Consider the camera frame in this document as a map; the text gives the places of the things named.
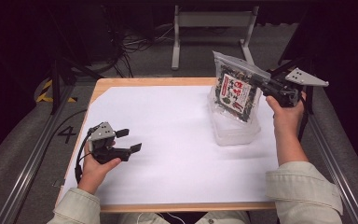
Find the person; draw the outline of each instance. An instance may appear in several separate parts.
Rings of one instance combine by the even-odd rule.
[[[308,161],[297,139],[304,106],[282,108],[271,96],[267,103],[274,112],[274,133],[279,168],[266,173],[266,195],[275,200],[281,223],[341,223],[342,202],[338,188],[326,180]],[[53,223],[99,223],[100,204],[94,196],[106,174],[120,164],[114,159],[101,165],[91,156],[84,159],[84,171],[77,189],[69,189],[54,209]],[[128,213],[120,224],[168,223],[154,213]],[[250,224],[245,211],[209,212],[197,224]]]

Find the clear plastic container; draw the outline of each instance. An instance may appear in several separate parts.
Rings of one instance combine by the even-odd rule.
[[[208,105],[210,108],[210,118],[213,125],[214,139],[219,146],[247,145],[255,140],[261,128],[257,120],[258,100],[261,90],[254,101],[251,118],[244,122],[228,113],[223,107],[214,103],[214,87],[208,95]]]

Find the wrist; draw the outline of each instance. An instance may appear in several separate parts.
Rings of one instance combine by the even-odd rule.
[[[88,185],[86,182],[87,181],[83,181],[83,179],[81,179],[79,184],[77,185],[77,188],[82,189],[82,190],[86,191],[87,193],[94,195],[95,192],[97,191],[97,188],[94,186]]]
[[[275,138],[278,139],[297,139],[297,131],[293,131],[293,129],[274,129]]]

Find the sleeve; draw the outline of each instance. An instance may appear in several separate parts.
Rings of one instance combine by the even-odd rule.
[[[336,185],[309,162],[291,161],[267,172],[267,196],[275,200],[281,223],[341,223]]]
[[[48,224],[100,223],[100,200],[82,189],[69,189]]]

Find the person's right hand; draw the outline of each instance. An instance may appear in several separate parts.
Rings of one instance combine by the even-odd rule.
[[[281,107],[274,97],[268,96],[267,103],[274,111],[274,127],[276,137],[283,135],[293,134],[297,135],[299,123],[302,120],[304,113],[304,106],[301,101],[294,107]]]

